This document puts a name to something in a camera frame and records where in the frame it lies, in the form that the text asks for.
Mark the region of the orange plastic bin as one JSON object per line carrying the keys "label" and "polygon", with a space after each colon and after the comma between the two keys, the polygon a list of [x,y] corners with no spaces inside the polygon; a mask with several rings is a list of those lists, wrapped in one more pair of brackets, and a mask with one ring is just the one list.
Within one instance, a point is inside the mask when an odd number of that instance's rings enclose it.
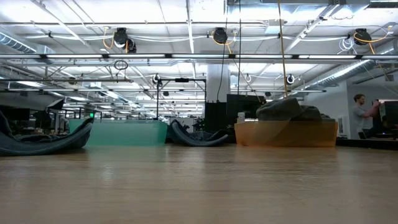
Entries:
{"label": "orange plastic bin", "polygon": [[335,147],[335,121],[248,121],[234,125],[236,142],[251,147]]}

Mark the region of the blue denim baseball cap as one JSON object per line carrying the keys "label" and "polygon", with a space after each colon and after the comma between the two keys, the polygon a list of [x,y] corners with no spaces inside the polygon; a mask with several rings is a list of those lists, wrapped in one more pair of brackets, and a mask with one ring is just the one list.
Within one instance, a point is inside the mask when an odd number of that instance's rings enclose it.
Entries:
{"label": "blue denim baseball cap", "polygon": [[167,128],[168,137],[175,143],[191,147],[215,147],[228,140],[226,130],[219,130],[214,134],[205,131],[189,133],[176,119]]}
{"label": "blue denim baseball cap", "polygon": [[16,138],[0,111],[0,156],[40,156],[82,148],[90,138],[94,119],[88,118],[66,136],[30,135]]}

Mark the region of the teal plastic bin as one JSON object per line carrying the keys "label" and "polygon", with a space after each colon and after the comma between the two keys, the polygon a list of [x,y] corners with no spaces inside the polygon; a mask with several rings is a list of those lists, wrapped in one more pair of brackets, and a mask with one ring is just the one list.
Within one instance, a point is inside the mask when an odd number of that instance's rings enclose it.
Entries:
{"label": "teal plastic bin", "polygon": [[87,146],[161,146],[167,124],[158,120],[96,119]]}

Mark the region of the person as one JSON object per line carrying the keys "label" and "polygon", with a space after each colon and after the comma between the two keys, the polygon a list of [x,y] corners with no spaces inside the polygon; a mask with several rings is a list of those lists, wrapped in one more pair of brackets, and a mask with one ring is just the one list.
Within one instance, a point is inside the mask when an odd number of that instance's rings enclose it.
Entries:
{"label": "person", "polygon": [[377,133],[376,128],[366,129],[364,127],[365,121],[368,118],[373,118],[377,115],[380,107],[380,102],[376,100],[371,109],[365,110],[363,105],[365,104],[365,96],[363,94],[354,95],[355,105],[353,107],[353,116],[356,121],[356,130],[360,139],[368,139],[374,137]]}

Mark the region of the black monitor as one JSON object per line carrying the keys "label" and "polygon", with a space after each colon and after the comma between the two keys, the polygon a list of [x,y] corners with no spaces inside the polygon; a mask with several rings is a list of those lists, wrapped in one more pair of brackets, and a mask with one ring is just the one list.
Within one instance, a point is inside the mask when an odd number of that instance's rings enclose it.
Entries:
{"label": "black monitor", "polygon": [[238,113],[244,113],[246,118],[257,118],[256,111],[266,104],[264,98],[246,95],[227,95],[226,115],[237,118]]}
{"label": "black monitor", "polygon": [[205,131],[215,133],[225,129],[226,103],[205,103]]}
{"label": "black monitor", "polygon": [[378,111],[373,117],[373,126],[398,129],[398,100],[377,100]]}

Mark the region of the long ceiling light bar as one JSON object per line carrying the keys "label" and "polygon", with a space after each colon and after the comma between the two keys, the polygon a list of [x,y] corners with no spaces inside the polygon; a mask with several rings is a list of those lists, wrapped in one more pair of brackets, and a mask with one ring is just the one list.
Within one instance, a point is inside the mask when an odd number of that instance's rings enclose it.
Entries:
{"label": "long ceiling light bar", "polygon": [[359,60],[362,55],[276,55],[276,54],[0,54],[1,59],[259,59],[259,60]]}

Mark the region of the silver ventilation duct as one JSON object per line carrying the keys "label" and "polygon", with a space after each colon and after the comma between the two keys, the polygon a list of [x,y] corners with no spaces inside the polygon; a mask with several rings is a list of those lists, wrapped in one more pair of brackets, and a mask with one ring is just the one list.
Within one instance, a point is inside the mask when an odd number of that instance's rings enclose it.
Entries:
{"label": "silver ventilation duct", "polygon": [[0,44],[8,46],[23,54],[54,54],[55,51],[46,45],[23,41],[16,35],[0,30]]}
{"label": "silver ventilation duct", "polygon": [[331,69],[318,78],[314,78],[312,81],[306,83],[302,88],[304,90],[311,90],[318,86],[334,85],[366,70],[370,70],[376,66],[377,60],[398,59],[398,38],[382,44],[375,50],[375,53],[375,55],[362,55],[359,60]]}

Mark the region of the black stand frame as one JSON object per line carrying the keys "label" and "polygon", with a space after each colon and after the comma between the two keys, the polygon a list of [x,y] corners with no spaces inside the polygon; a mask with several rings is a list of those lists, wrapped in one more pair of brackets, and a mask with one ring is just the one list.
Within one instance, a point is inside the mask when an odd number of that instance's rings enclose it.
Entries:
{"label": "black stand frame", "polygon": [[[160,89],[159,88],[159,85],[160,85],[159,83],[162,82],[162,81],[165,81],[165,83],[162,85],[162,88]],[[205,94],[205,103],[206,103],[206,95],[207,95],[206,79],[197,79],[197,78],[174,78],[174,79],[173,78],[166,78],[166,79],[161,79],[161,78],[158,78],[157,86],[156,86],[157,87],[157,89],[156,89],[156,93],[157,93],[156,105],[157,105],[157,107],[156,107],[156,118],[155,118],[155,120],[159,120],[159,92],[160,92],[160,90],[163,90],[169,82],[176,82],[176,83],[194,82],[204,92],[204,94]],[[204,88],[202,86],[200,86],[198,84],[198,82],[203,82],[204,85],[205,85]]]}

